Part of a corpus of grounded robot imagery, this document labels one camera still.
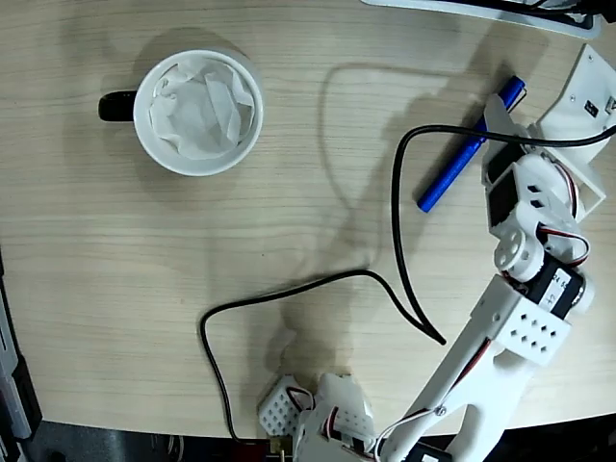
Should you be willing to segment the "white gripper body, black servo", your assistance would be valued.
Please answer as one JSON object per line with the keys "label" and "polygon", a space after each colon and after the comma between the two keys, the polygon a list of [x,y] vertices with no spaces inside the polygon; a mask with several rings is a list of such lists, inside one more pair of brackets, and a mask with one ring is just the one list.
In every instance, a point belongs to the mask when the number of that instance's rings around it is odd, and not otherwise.
{"label": "white gripper body, black servo", "polygon": [[482,164],[486,188],[562,188],[563,176],[542,147],[489,141]]}

